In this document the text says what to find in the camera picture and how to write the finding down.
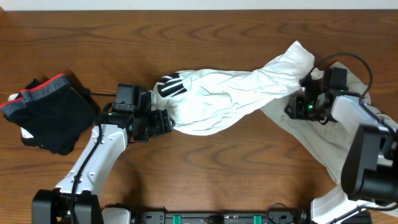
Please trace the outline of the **white t-shirt black print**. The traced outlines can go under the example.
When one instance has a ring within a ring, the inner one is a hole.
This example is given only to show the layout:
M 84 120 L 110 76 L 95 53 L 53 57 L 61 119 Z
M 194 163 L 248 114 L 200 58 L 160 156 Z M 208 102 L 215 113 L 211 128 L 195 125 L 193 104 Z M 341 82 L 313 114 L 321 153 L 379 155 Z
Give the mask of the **white t-shirt black print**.
M 319 79 L 315 57 L 295 41 L 282 55 L 253 71 L 181 70 L 153 87 L 152 107 L 167 110 L 175 130 L 194 136 L 218 133 L 274 99 L 301 89 L 310 74 Z

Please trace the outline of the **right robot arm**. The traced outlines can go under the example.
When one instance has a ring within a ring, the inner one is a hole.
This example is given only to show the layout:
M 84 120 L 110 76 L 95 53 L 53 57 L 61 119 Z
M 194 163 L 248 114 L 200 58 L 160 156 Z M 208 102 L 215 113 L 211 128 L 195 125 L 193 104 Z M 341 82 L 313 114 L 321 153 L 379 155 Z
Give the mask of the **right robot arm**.
M 364 95 L 348 90 L 348 71 L 329 68 L 322 81 L 306 74 L 302 96 L 285 107 L 291 119 L 331 121 L 353 134 L 340 184 L 311 202 L 305 223 L 343 223 L 365 210 L 397 209 L 397 128 L 373 112 Z

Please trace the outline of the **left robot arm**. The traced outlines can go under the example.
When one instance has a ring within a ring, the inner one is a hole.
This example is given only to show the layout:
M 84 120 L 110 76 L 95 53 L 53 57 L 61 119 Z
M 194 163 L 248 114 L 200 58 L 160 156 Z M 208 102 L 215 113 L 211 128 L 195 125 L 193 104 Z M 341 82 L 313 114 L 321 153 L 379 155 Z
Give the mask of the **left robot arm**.
M 32 223 L 140 223 L 131 208 L 104 208 L 99 196 L 118 157 L 130 144 L 169 133 L 175 121 L 167 110 L 152 109 L 152 92 L 119 84 L 114 102 L 95 119 L 91 137 L 73 168 L 52 190 L 39 190 L 32 201 Z

